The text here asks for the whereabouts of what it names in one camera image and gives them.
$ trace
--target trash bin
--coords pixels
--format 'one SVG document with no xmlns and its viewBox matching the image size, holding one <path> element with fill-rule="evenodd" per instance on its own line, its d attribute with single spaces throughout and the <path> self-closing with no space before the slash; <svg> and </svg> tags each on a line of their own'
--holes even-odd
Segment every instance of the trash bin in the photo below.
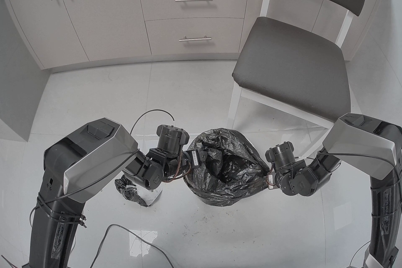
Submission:
<svg viewBox="0 0 402 268">
<path fill-rule="evenodd" d="M 184 177 L 190 190 L 207 205 L 229 206 L 268 188 L 269 166 L 236 130 L 208 130 L 197 136 L 189 149 L 208 153 L 206 161 Z"/>
</svg>

